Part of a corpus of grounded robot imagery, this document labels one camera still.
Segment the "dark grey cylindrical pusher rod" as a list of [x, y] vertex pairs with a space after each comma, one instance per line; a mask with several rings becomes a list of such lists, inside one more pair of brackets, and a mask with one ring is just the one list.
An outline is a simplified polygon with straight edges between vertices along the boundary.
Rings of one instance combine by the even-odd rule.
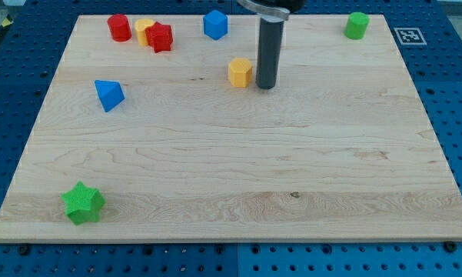
[[283, 21], [260, 19], [256, 84], [261, 89], [271, 89], [276, 85], [283, 29]]

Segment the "black and silver rod mount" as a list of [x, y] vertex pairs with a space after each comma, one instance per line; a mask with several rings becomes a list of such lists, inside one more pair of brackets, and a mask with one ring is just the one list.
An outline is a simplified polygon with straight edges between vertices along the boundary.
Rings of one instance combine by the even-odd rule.
[[306, 5], [306, 0], [237, 0], [237, 3], [259, 15], [287, 21], [290, 14]]

